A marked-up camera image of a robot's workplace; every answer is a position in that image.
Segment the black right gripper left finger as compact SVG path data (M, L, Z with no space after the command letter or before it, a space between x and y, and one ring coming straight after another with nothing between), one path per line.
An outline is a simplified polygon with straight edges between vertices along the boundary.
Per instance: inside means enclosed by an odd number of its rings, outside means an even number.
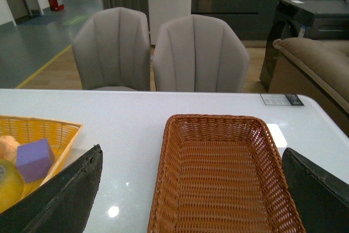
M83 232L103 169L100 145L1 213L1 232Z

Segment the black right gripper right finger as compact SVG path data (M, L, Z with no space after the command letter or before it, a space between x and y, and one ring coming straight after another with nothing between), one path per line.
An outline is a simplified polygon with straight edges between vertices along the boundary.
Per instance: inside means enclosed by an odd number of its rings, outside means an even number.
M282 168L306 232L348 232L348 184L288 147Z

